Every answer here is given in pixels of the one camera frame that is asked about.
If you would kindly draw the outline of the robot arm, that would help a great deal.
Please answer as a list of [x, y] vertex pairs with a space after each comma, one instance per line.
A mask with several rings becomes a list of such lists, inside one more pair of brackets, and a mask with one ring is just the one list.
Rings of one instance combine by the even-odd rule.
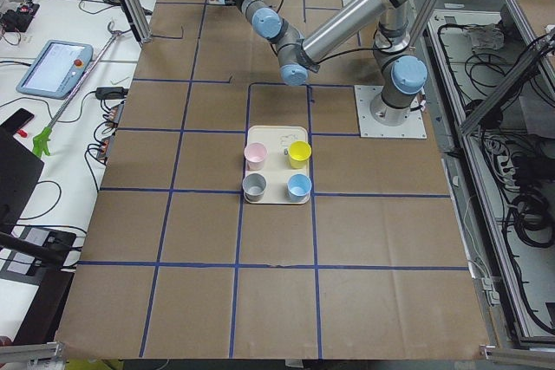
[[409, 23], [408, 0], [351, 0], [308, 36], [281, 17], [264, 0], [225, 0], [235, 5], [254, 31], [274, 46], [283, 81], [305, 83], [309, 72], [337, 57], [337, 48], [373, 21], [377, 29], [371, 51], [381, 67], [384, 86], [369, 105], [371, 116], [388, 127], [405, 123], [411, 104], [428, 78], [426, 65], [408, 53], [419, 35]]

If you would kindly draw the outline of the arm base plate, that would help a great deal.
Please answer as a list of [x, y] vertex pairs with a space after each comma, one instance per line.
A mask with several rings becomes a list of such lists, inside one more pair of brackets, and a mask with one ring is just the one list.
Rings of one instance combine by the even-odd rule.
[[382, 86], [355, 85], [359, 132], [366, 139], [425, 140], [421, 106], [414, 97], [404, 109], [389, 107], [382, 100]]

